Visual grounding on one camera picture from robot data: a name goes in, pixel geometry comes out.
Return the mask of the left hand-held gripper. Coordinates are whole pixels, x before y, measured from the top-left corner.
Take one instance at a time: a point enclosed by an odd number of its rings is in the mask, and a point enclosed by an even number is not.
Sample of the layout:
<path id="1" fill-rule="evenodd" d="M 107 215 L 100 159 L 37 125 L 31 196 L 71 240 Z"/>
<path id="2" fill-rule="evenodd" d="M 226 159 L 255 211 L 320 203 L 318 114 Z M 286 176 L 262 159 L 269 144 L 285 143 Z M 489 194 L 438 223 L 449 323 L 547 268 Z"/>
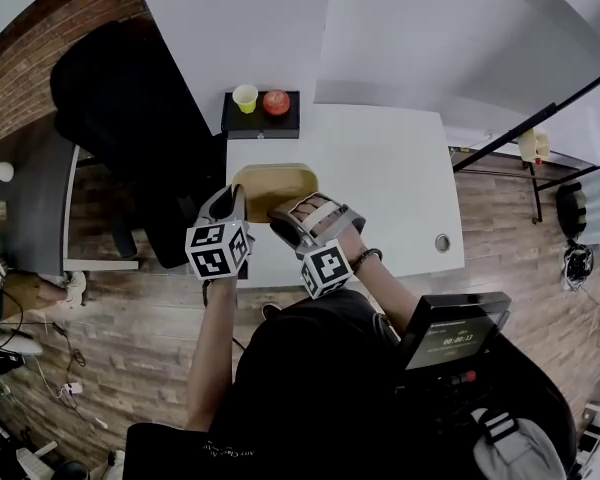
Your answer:
<path id="1" fill-rule="evenodd" d="M 185 253 L 198 280 L 240 275 L 254 242 L 246 216 L 246 195 L 240 184 L 221 188 L 202 205 L 185 242 Z"/>

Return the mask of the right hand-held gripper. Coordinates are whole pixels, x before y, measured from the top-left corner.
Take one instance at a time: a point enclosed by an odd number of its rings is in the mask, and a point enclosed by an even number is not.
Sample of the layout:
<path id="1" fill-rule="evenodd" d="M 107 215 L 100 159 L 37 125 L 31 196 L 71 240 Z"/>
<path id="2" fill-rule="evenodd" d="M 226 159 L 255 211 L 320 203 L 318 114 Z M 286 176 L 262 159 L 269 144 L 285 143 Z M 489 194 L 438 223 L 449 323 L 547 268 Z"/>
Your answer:
<path id="1" fill-rule="evenodd" d="M 318 195 L 341 207 L 344 214 L 323 234 L 314 236 L 310 230 L 313 224 L 304 223 L 292 217 L 297 206 L 306 199 Z M 301 279 L 312 299 L 318 299 L 341 287 L 353 276 L 353 270 L 347 261 L 338 235 L 352 224 L 362 232 L 366 219 L 346 204 L 340 204 L 332 198 L 314 192 L 307 196 L 287 200 L 267 211 L 271 230 L 291 247 L 301 262 Z"/>

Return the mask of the person's right hand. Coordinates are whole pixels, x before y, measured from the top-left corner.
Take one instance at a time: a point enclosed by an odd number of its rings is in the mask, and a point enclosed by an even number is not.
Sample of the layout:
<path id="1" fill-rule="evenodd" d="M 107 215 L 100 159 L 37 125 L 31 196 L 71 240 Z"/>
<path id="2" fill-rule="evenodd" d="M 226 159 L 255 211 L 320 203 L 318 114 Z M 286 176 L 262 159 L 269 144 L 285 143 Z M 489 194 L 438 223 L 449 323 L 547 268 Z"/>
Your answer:
<path id="1" fill-rule="evenodd" d="M 332 201 L 314 195 L 298 204 L 292 214 L 302 223 L 309 220 L 309 223 L 313 224 L 310 230 L 311 234 L 318 236 L 331 227 L 344 214 L 344 211 Z M 367 250 L 360 233 L 352 224 L 349 224 L 338 235 L 338 241 L 347 261 L 351 265 Z"/>

